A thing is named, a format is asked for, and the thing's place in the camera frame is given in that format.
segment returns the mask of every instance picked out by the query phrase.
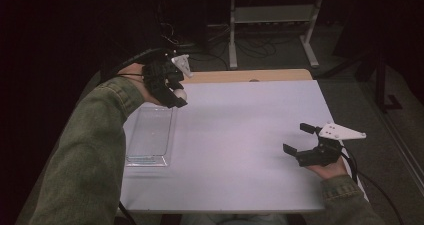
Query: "acrylic box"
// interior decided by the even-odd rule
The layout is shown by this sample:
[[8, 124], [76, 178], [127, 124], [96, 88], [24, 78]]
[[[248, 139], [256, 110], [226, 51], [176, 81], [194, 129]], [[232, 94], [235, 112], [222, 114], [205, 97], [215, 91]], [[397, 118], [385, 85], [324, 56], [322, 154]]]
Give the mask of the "acrylic box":
[[141, 107], [127, 147], [126, 166], [170, 165], [176, 108]]

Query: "table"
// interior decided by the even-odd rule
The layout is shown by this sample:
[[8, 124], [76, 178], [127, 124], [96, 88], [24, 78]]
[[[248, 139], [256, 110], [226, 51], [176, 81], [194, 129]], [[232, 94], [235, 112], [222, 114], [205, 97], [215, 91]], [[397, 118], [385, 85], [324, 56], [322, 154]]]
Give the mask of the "table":
[[[299, 124], [332, 121], [317, 82], [305, 71], [205, 72], [195, 73], [198, 81], [186, 79], [188, 105], [177, 111], [171, 164], [126, 167], [123, 205], [157, 213], [323, 209], [320, 179], [282, 149], [283, 143], [311, 149], [316, 136], [300, 131]], [[290, 73], [305, 76], [285, 79]], [[207, 74], [221, 74], [221, 80], [201, 83]], [[275, 74], [286, 81], [275, 81]], [[248, 82], [252, 78], [261, 82]], [[133, 116], [124, 126], [129, 136], [131, 123]]]

